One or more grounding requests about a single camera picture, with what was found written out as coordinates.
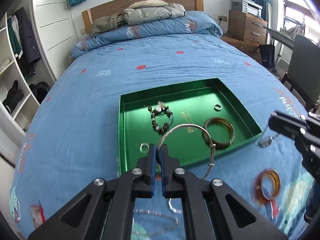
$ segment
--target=black bag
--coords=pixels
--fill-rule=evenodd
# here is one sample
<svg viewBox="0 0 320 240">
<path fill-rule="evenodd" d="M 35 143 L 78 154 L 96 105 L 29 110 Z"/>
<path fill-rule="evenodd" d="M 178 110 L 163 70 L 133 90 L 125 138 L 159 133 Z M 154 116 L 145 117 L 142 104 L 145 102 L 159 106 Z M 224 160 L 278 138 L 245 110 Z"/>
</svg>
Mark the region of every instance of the black bag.
<svg viewBox="0 0 320 240">
<path fill-rule="evenodd" d="M 21 89 L 18 90 L 18 80 L 13 82 L 12 88 L 9 89 L 6 99 L 2 102 L 4 107 L 12 114 L 17 104 L 23 98 L 24 94 Z"/>
<path fill-rule="evenodd" d="M 30 89 L 32 93 L 35 95 L 39 104 L 42 103 L 43 99 L 47 96 L 50 88 L 46 82 L 39 82 L 38 84 L 30 84 Z"/>
<path fill-rule="evenodd" d="M 275 46 L 272 44 L 259 45 L 262 62 L 265 68 L 275 67 Z"/>
</svg>

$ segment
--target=green tray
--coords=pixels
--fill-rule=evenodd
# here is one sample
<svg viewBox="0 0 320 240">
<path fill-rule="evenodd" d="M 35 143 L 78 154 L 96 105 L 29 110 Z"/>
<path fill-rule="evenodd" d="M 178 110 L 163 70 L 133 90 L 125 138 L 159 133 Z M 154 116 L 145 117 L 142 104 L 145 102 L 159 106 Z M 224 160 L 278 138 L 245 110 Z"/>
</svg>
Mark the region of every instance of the green tray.
<svg viewBox="0 0 320 240">
<path fill-rule="evenodd" d="M 141 143 L 158 144 L 161 136 L 153 130 L 148 106 L 154 108 L 164 102 L 173 112 L 170 128 L 182 123 L 200 126 L 210 117 L 227 119 L 235 129 L 235 140 L 226 149 L 217 150 L 215 159 L 256 140 L 261 129 L 236 96 L 218 79 L 207 79 L 157 87 L 121 95 L 119 100 L 118 146 L 120 174 L 136 166 L 143 156 Z M 216 111 L 215 103 L 222 106 Z M 160 127 L 168 121 L 163 114 L 156 117 Z M 229 140 L 229 132 L 222 125 L 208 126 L 211 137 L 220 142 Z M 202 132 L 196 128 L 180 128 L 170 134 L 165 144 L 169 154 L 178 158 L 181 166 L 204 163 L 210 157 Z"/>
</svg>

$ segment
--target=jewelry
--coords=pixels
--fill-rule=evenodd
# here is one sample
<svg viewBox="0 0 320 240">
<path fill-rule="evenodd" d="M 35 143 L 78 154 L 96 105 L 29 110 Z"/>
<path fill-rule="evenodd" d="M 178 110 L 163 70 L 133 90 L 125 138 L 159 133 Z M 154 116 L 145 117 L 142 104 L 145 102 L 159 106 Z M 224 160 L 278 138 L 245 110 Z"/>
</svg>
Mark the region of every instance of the jewelry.
<svg viewBox="0 0 320 240">
<path fill-rule="evenodd" d="M 217 111 L 220 111 L 222 109 L 220 104 L 214 104 L 213 106 L 214 106 L 214 109 Z"/>
<path fill-rule="evenodd" d="M 263 140 L 262 137 L 264 136 L 264 134 L 267 131 L 268 127 L 269 127 L 269 125 L 267 124 L 267 126 L 263 130 L 262 135 L 260 136 L 260 139 L 259 139 L 259 141 L 257 143 L 257 146 L 259 146 L 260 148 L 265 148 L 265 147 L 269 146 L 280 135 L 280 133 L 276 133 L 273 136 L 268 137 L 268 139 Z"/>
<path fill-rule="evenodd" d="M 152 107 L 148 107 L 148 111 L 151 113 L 151 123 L 152 127 L 155 131 L 159 133 L 159 135 L 164 135 L 169 130 L 169 126 L 172 123 L 173 120 L 173 113 L 169 109 L 168 106 L 165 106 L 164 103 L 158 102 L 158 106 L 155 107 L 154 110 L 152 110 Z M 161 113 L 166 113 L 167 117 L 169 118 L 169 121 L 163 125 L 163 127 L 159 127 L 156 123 L 156 116 Z"/>
<path fill-rule="evenodd" d="M 214 123 L 222 124 L 230 132 L 230 140 L 228 142 L 221 143 L 212 139 L 212 142 L 217 146 L 217 149 L 225 149 L 228 146 L 230 146 L 231 143 L 234 141 L 235 135 L 236 135 L 235 129 L 233 128 L 232 124 L 228 120 L 219 118 L 219 117 L 212 117 L 212 118 L 209 118 L 207 121 L 205 121 L 204 129 L 207 131 L 208 125 L 214 124 Z M 203 135 L 206 141 L 210 143 L 207 135 L 205 133 L 203 133 Z"/>
<path fill-rule="evenodd" d="M 147 143 L 141 143 L 140 145 L 140 152 L 142 154 L 147 154 L 149 152 L 149 144 Z"/>
<path fill-rule="evenodd" d="M 172 206 L 172 204 L 171 204 L 171 198 L 169 198 L 168 205 L 169 205 L 169 209 L 170 209 L 173 213 L 175 213 L 175 214 L 183 214 L 183 210 L 181 210 L 181 209 L 176 209 L 176 208 L 174 208 L 174 207 Z"/>
<path fill-rule="evenodd" d="M 159 143 L 158 143 L 158 148 L 157 148 L 157 152 L 159 153 L 160 152 L 160 148 L 164 142 L 164 140 L 167 138 L 167 136 L 169 134 L 171 134 L 174 130 L 177 130 L 179 128 L 182 128 L 182 127 L 195 127 L 197 129 L 200 129 L 203 133 L 205 133 L 207 136 L 208 136 L 208 139 L 209 139 L 209 146 L 210 146 L 210 160 L 209 160 L 209 163 L 208 163 L 208 169 L 206 171 L 206 173 L 204 174 L 204 176 L 201 178 L 201 179 L 205 179 L 209 173 L 210 173 L 210 170 L 211 168 L 214 166 L 213 164 L 213 160 L 214 160 L 214 153 L 215 153 L 215 149 L 216 149 L 216 145 L 214 143 L 212 143 L 212 139 L 211 139 L 211 136 L 210 134 L 207 132 L 207 130 L 205 130 L 204 128 L 202 128 L 200 125 L 197 125 L 197 124 L 193 124 L 193 123 L 183 123 L 183 124 L 178 124 L 177 126 L 173 127 L 170 131 L 168 131 L 165 135 L 162 136 L 162 138 L 160 139 Z"/>
<path fill-rule="evenodd" d="M 262 180 L 264 177 L 269 177 L 273 182 L 273 193 L 271 197 L 266 197 L 266 195 L 262 191 Z M 280 191 L 280 177 L 278 173 L 275 170 L 267 169 L 261 172 L 257 178 L 256 182 L 256 194 L 257 198 L 261 203 L 269 203 L 271 200 L 274 200 L 274 198 L 279 194 Z"/>
<path fill-rule="evenodd" d="M 137 236 L 157 236 L 157 235 L 161 235 L 163 233 L 169 232 L 173 229 L 175 229 L 176 227 L 179 226 L 179 220 L 176 217 L 172 217 L 169 216 L 167 214 L 162 214 L 161 212 L 157 212 L 157 211 L 151 211 L 151 210 L 144 210 L 144 209 L 134 209 L 133 210 L 134 213 L 142 213 L 142 214 L 147 214 L 147 215 L 153 215 L 153 216 L 159 216 L 159 217 L 163 217 L 163 218 L 167 218 L 170 220 L 174 221 L 173 225 L 168 226 L 165 229 L 159 230 L 159 231 L 154 231 L 154 232 L 149 232 L 149 233 L 142 233 L 139 231 L 131 231 L 131 234 L 137 235 Z"/>
</svg>

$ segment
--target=gray puffer jacket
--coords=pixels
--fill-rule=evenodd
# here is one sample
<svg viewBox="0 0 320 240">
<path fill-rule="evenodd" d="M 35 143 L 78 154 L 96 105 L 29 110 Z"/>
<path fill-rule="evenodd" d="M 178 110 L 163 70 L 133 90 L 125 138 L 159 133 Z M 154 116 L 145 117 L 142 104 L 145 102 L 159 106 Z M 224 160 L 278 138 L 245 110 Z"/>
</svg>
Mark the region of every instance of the gray puffer jacket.
<svg viewBox="0 0 320 240">
<path fill-rule="evenodd" d="M 169 3 L 161 7 L 125 9 L 123 12 L 124 20 L 129 25 L 153 22 L 161 19 L 173 19 L 186 15 L 186 10 L 178 3 Z"/>
</svg>

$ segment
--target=gold bangle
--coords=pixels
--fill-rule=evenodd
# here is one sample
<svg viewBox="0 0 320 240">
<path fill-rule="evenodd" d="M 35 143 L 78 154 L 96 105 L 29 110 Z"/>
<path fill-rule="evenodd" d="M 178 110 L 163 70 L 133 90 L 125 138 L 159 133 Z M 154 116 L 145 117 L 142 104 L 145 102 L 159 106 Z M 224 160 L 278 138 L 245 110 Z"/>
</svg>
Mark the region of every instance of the gold bangle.
<svg viewBox="0 0 320 240">
<path fill-rule="evenodd" d="M 207 121 L 205 121 L 204 129 L 208 131 L 207 129 L 208 125 L 215 124 L 215 123 L 222 124 L 223 127 L 225 127 L 230 132 L 230 140 L 228 142 L 217 142 L 211 136 L 212 142 L 216 145 L 217 149 L 225 149 L 234 141 L 235 135 L 236 135 L 235 129 L 233 128 L 232 124 L 228 120 L 219 118 L 219 117 L 212 117 L 212 118 L 209 118 Z M 202 132 L 202 134 L 204 135 L 204 138 L 207 141 L 207 143 L 209 143 L 208 136 L 204 134 L 204 132 Z"/>
</svg>

